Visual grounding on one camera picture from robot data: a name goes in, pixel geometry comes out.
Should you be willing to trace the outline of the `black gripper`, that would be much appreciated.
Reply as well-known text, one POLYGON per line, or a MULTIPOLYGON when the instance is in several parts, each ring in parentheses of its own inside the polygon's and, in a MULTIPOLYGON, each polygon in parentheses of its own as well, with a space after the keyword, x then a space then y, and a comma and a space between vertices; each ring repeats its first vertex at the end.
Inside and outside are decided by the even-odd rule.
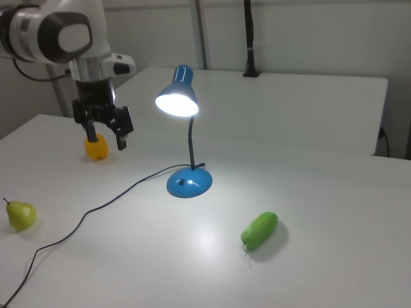
POLYGON ((118 150, 127 147, 126 138, 134 130, 128 107, 116 108, 112 79, 76 81, 78 98, 72 101, 74 121, 81 124, 87 140, 97 142, 94 121, 109 124, 116 135, 118 150))

